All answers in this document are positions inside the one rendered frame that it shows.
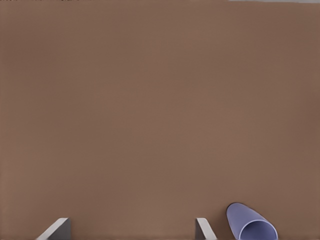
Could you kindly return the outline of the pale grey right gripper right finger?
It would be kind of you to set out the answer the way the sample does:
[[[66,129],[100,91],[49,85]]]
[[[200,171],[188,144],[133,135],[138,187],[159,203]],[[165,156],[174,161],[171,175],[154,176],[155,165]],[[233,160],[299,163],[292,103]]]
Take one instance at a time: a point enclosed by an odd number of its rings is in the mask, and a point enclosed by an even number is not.
[[[195,240],[217,240],[217,236],[204,217],[195,219]]]

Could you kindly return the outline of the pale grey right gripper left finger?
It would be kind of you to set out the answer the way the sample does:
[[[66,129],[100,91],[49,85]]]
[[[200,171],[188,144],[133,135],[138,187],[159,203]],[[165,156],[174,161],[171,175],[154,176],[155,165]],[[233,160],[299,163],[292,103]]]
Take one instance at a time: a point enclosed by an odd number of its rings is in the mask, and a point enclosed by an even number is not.
[[[68,217],[57,219],[36,240],[71,240],[71,220]]]

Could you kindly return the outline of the purple cup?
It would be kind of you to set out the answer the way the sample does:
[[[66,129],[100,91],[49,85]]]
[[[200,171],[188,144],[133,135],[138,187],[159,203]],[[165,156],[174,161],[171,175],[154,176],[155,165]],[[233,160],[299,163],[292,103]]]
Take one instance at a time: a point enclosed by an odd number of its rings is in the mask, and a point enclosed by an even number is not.
[[[231,203],[226,209],[226,216],[236,240],[278,240],[276,228],[245,204]]]

